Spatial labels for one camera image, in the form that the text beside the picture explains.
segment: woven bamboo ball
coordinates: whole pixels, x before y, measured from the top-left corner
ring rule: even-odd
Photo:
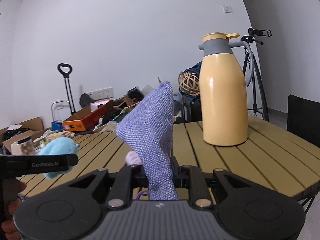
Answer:
[[[180,72],[179,74],[179,88],[182,92],[189,95],[199,95],[199,78],[192,72]]]

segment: human hand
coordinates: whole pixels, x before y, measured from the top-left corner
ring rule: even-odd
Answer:
[[[22,192],[26,189],[27,184],[24,182],[20,182],[20,190],[19,192]],[[20,199],[16,199],[15,201],[11,202],[8,205],[9,213],[13,215],[13,213],[16,211],[17,207],[21,204]],[[13,222],[13,217],[7,221],[4,221],[1,223],[1,228],[5,232],[5,236],[7,237],[8,240],[19,240],[20,234],[17,231],[17,228]]]

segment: wall socket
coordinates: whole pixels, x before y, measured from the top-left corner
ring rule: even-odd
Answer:
[[[88,95],[93,100],[101,100],[105,98],[113,98],[113,89],[112,88],[105,88],[102,90],[92,91],[89,92]]]

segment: wooden slat table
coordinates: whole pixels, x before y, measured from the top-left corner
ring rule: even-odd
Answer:
[[[276,190],[297,200],[319,189],[320,148],[271,123],[249,115],[248,140],[236,147],[214,147],[203,141],[202,123],[173,126],[172,154],[180,165],[199,166],[204,172],[215,168]],[[27,183],[23,192],[33,196],[98,168],[119,171],[131,150],[115,132],[75,136],[80,144],[79,163],[64,175],[45,179],[43,174],[20,178]],[[188,198],[188,190],[177,189],[179,198]]]

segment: yellow thermos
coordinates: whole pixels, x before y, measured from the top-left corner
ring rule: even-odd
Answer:
[[[245,41],[229,42],[239,33],[210,33],[202,37],[199,49],[204,51],[199,86],[203,120],[203,139],[217,146],[234,146],[248,138],[247,90],[253,67],[247,81],[231,48],[244,46],[253,55]]]

